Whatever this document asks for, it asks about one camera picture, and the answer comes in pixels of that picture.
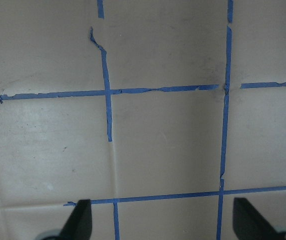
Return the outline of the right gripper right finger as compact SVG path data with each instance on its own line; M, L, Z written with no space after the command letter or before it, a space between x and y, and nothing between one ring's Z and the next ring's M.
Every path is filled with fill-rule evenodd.
M272 225L246 199L233 200L232 228L239 240L282 240Z

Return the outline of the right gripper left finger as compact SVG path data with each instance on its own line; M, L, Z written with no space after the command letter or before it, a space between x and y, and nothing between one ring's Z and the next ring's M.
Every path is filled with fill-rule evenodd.
M58 235L59 240L89 240L92 234L91 200L79 200Z

